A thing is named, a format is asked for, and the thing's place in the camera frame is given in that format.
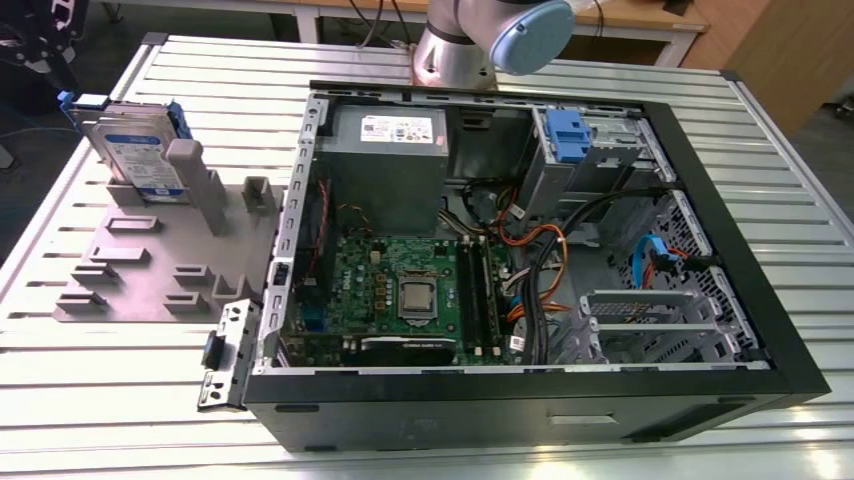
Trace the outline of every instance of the motherboard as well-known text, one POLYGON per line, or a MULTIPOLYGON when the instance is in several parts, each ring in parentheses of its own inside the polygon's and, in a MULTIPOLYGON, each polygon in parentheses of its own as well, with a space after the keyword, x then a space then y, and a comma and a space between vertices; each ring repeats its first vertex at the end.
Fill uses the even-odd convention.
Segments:
POLYGON ((294 361, 338 366, 363 363, 357 351, 421 350, 459 365, 506 363, 497 288, 507 255, 485 239, 340 238, 331 299, 302 306, 303 331, 287 336, 294 361))

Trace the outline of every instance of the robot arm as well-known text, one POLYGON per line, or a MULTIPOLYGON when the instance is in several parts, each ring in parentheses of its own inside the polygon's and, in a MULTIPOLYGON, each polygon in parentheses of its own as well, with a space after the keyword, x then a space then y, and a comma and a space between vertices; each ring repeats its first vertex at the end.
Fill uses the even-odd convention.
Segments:
POLYGON ((68 62, 83 35, 90 0, 6 0, 0 9, 0 60, 44 73, 59 90, 78 92, 68 62))
POLYGON ((566 46, 575 14, 566 0, 433 0, 415 52, 419 84, 490 88, 543 68, 566 46))

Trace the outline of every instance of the slotted metal table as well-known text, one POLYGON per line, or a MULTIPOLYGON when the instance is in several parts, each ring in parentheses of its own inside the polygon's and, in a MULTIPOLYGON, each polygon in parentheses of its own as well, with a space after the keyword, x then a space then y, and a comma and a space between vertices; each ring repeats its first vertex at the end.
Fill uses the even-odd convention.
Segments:
MULTIPOLYGON (((172 96, 224 183, 287 184, 308 81, 406 84, 386 49, 168 37, 112 92, 172 96)), ((854 229, 758 102, 717 72, 555 62, 501 89, 670 103, 833 393, 678 444, 290 454, 251 414, 199 414, 198 324, 60 324, 111 197, 83 141, 0 270, 0 472, 183 478, 854 477, 854 229)))

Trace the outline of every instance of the ram slot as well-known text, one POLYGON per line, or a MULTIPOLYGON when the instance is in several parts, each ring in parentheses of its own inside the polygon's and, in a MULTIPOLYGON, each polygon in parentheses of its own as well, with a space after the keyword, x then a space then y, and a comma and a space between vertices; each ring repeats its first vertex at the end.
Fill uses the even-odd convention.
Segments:
POLYGON ((486 239, 481 240, 481 247, 483 249, 483 275, 486 276, 486 299, 489 302, 487 318, 485 319, 485 347, 493 346, 494 348, 501 345, 501 326, 498 322, 498 304, 495 298, 495 272, 493 271, 493 253, 490 250, 490 244, 486 239))
POLYGON ((457 245, 457 290, 459 299, 459 313, 463 327, 463 347, 471 353, 478 347, 478 320, 473 292, 473 271, 470 264, 469 245, 457 245))
POLYGON ((486 276, 486 266, 483 264, 483 248, 481 245, 471 246, 471 254, 469 255, 469 264, 471 266, 471 293, 474 294, 475 304, 475 321, 478 329, 478 346, 491 347, 490 337, 490 303, 487 298, 489 280, 486 276))

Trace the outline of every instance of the open computer tower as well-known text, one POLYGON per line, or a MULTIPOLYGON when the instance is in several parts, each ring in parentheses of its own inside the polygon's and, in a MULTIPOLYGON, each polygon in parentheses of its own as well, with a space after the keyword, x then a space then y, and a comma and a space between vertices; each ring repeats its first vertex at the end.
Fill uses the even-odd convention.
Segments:
POLYGON ((199 409, 292 451, 655 442, 829 391, 666 104, 312 84, 199 409))

